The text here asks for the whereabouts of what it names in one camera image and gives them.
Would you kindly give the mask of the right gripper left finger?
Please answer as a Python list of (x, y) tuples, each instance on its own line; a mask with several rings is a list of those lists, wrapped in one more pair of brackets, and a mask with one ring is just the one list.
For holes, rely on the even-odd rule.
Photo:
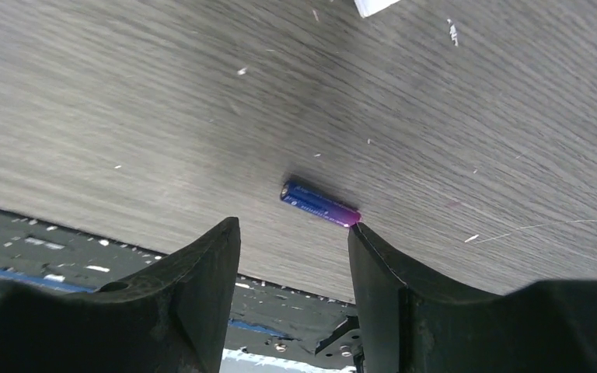
[(92, 293), (0, 280), (0, 372), (217, 372), (240, 256), (229, 217)]

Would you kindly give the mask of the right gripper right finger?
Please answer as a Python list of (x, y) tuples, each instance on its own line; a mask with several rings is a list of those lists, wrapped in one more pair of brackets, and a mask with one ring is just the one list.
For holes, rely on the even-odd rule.
[(348, 252), (370, 372), (597, 372), (597, 281), (537, 281), (496, 295), (361, 223)]

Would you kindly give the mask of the white remote control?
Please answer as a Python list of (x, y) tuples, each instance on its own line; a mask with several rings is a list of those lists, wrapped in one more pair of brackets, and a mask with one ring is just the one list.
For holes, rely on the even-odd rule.
[(361, 18), (368, 18), (396, 4), (399, 0), (354, 0)]

